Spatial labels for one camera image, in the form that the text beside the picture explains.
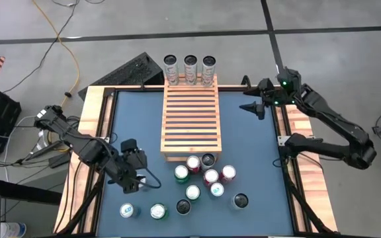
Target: red can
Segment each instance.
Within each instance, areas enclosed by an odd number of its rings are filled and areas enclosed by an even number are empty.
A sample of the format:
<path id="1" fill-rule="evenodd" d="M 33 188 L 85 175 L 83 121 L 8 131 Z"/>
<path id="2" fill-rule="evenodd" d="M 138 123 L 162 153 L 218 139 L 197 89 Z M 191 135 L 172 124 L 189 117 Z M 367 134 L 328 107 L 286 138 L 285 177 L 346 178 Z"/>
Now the red can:
<path id="1" fill-rule="evenodd" d="M 226 165 L 223 167 L 222 172 L 220 173 L 220 180 L 222 183 L 228 183 L 236 177 L 235 167 L 231 165 Z"/>
<path id="2" fill-rule="evenodd" d="M 204 173 L 204 184 L 209 188 L 213 183 L 217 182 L 218 173 L 214 169 L 208 169 Z"/>
<path id="3" fill-rule="evenodd" d="M 189 156 L 186 160 L 186 167 L 192 174 L 196 174 L 197 172 L 199 172 L 201 168 L 199 158 L 195 155 Z"/>

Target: can lid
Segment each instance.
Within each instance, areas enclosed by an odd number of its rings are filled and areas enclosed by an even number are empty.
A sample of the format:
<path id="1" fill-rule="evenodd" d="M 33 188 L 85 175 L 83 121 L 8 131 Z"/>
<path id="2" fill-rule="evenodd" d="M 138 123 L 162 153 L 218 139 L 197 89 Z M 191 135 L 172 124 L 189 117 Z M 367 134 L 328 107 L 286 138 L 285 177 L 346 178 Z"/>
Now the can lid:
<path id="1" fill-rule="evenodd" d="M 188 188 L 186 188 L 186 196 L 189 199 L 197 199 L 199 197 L 200 191 L 199 187 L 197 185 L 190 185 Z"/>
<path id="2" fill-rule="evenodd" d="M 202 62 L 206 66 L 213 66 L 216 64 L 216 59 L 212 56 L 205 56 Z"/>
<path id="3" fill-rule="evenodd" d="M 155 204 L 151 208 L 151 217 L 155 219 L 160 219 L 165 214 L 165 208 L 162 204 Z"/>
<path id="4" fill-rule="evenodd" d="M 214 195 L 214 196 L 221 196 L 224 193 L 224 187 L 219 182 L 213 183 L 211 185 L 210 190 L 211 190 L 212 195 Z"/>
<path id="5" fill-rule="evenodd" d="M 211 166 L 216 162 L 216 158 L 212 154 L 205 154 L 202 156 L 201 161 L 204 165 Z"/>
<path id="6" fill-rule="evenodd" d="M 177 59 L 176 59 L 176 56 L 174 56 L 174 55 L 168 55 L 168 56 L 164 57 L 164 63 L 166 65 L 173 65 L 176 63 L 176 61 L 177 61 Z"/>
<path id="7" fill-rule="evenodd" d="M 218 173 L 214 169 L 208 169 L 204 177 L 208 182 L 216 182 L 218 180 Z"/>
<path id="8" fill-rule="evenodd" d="M 237 194 L 235 198 L 233 199 L 233 201 L 235 202 L 236 206 L 238 206 L 239 208 L 244 208 L 248 206 L 248 203 L 249 203 L 248 197 L 242 193 Z"/>
<path id="9" fill-rule="evenodd" d="M 185 57 L 185 64 L 187 64 L 187 65 L 195 65 L 196 61 L 197 61 L 197 59 L 193 55 L 188 55 Z"/>
<path id="10" fill-rule="evenodd" d="M 179 179 L 183 179 L 183 178 L 186 178 L 186 176 L 188 176 L 188 169 L 183 166 L 183 165 L 179 165 L 176 167 L 175 169 L 175 175 L 176 177 Z"/>
<path id="11" fill-rule="evenodd" d="M 125 203 L 120 207 L 120 215 L 129 218 L 133 215 L 134 208 L 130 203 Z"/>
<path id="12" fill-rule="evenodd" d="M 231 166 L 231 165 L 226 165 L 223 170 L 223 175 L 226 177 L 226 178 L 234 178 L 234 176 L 236 176 L 236 170 L 235 170 L 235 167 Z"/>
<path id="13" fill-rule="evenodd" d="M 189 158 L 186 160 L 186 164 L 189 168 L 197 168 L 199 166 L 199 158 L 195 155 L 189 156 Z"/>
<path id="14" fill-rule="evenodd" d="M 177 212 L 186 214 L 191 210 L 191 203 L 188 200 L 182 199 L 176 204 Z"/>

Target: metal stand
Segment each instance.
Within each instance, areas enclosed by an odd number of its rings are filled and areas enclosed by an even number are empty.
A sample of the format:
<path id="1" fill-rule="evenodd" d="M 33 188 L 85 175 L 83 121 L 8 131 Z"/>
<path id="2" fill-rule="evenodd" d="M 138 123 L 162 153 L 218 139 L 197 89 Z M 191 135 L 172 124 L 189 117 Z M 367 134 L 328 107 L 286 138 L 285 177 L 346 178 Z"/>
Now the metal stand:
<path id="1" fill-rule="evenodd" d="M 0 195 L 4 198 L 60 205 L 62 193 L 13 184 L 0 180 Z"/>

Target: blue tabletop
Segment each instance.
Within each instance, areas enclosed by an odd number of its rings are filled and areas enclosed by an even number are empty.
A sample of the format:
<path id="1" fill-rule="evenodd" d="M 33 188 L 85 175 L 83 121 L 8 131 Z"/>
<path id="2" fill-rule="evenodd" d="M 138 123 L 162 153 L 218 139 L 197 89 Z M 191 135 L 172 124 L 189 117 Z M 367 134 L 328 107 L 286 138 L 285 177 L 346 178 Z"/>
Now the blue tabletop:
<path id="1" fill-rule="evenodd" d="M 116 105 L 113 132 L 114 143 L 137 139 L 148 157 L 148 168 L 161 180 L 162 187 L 147 192 L 123 194 L 115 185 L 104 187 L 97 235 L 99 237 L 188 237 L 292 235 L 292 223 L 281 169 L 272 165 L 278 158 L 277 142 L 271 111 L 260 121 L 254 114 L 239 109 L 239 105 L 259 98 L 238 92 L 220 92 L 220 123 L 222 156 L 215 164 L 220 171 L 233 165 L 237 176 L 225 185 L 222 197 L 212 200 L 202 185 L 202 175 L 193 175 L 185 185 L 177 184 L 173 171 L 183 163 L 166 162 L 160 154 L 163 93 L 120 92 Z M 138 171 L 148 175 L 144 170 Z M 155 184 L 152 178 L 148 182 Z M 175 210 L 177 201 L 185 198 L 186 187 L 196 184 L 201 189 L 200 200 L 192 204 L 187 216 Z M 232 210 L 230 201 L 237 193 L 245 193 L 249 205 L 244 210 Z M 129 202 L 141 209 L 137 218 L 123 218 L 119 209 Z M 169 208 L 169 217 L 159 221 L 151 218 L 149 209 L 161 202 Z"/>

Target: wooden table frame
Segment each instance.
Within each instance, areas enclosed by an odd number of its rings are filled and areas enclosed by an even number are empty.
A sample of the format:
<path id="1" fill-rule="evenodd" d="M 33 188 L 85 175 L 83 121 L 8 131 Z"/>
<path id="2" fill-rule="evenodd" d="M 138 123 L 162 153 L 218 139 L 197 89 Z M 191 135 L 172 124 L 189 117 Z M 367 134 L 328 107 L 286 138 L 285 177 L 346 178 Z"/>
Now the wooden table frame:
<path id="1" fill-rule="evenodd" d="M 118 91 L 162 92 L 163 89 L 163 85 L 147 85 L 143 87 L 139 85 L 90 86 L 88 87 L 85 104 L 83 105 L 79 131 L 82 134 L 89 134 L 91 136 L 107 137 L 111 135 Z M 245 85 L 219 85 L 218 87 L 219 91 L 244 91 L 246 89 L 247 86 Z M 313 134 L 308 117 L 302 114 L 294 105 L 282 106 L 280 108 L 272 107 L 272 112 L 275 112 L 273 113 L 273 120 L 278 136 L 290 135 L 291 133 L 299 133 L 305 136 Z M 308 152 L 305 154 L 319 161 L 317 154 Z M 324 224 L 336 231 L 337 228 L 331 209 L 329 194 L 327 193 L 322 170 L 318 165 L 299 155 L 296 160 L 291 161 L 282 170 L 284 173 L 286 171 L 290 173 L 291 179 L 298 189 L 303 188 L 303 196 L 305 196 L 307 203 Z M 64 186 L 62 202 L 60 203 L 56 220 L 56 225 L 61 223 L 57 230 L 54 229 L 55 233 L 61 231 L 67 225 L 70 216 L 76 213 L 85 195 L 89 193 L 99 176 L 89 169 L 88 166 L 81 164 L 76 154 L 71 156 L 69 174 L 66 178 L 66 182 L 67 179 L 69 180 L 69 186 L 67 184 Z M 304 231 L 316 232 L 315 228 L 312 228 L 311 223 L 307 220 L 305 213 L 301 210 L 299 203 L 289 193 L 286 183 L 285 187 L 294 233 Z M 102 192 L 94 198 L 84 218 L 75 228 L 74 233 L 96 234 L 101 199 Z"/>

